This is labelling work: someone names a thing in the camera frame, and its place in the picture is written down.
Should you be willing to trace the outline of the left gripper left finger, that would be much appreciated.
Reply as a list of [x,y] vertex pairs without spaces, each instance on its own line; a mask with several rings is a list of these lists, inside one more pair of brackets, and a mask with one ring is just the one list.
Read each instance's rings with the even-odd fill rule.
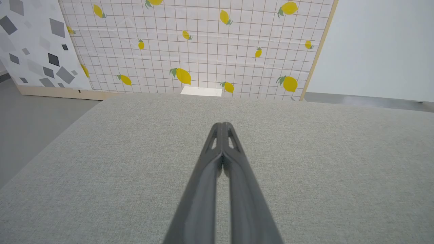
[[164,244],[215,242],[216,189],[221,173],[222,123],[208,134],[198,161],[165,235]]

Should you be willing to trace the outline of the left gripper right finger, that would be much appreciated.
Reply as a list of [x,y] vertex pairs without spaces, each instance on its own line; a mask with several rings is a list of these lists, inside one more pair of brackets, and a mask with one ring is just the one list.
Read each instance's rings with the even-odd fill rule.
[[284,243],[233,125],[222,125],[222,166],[230,182],[231,242]]

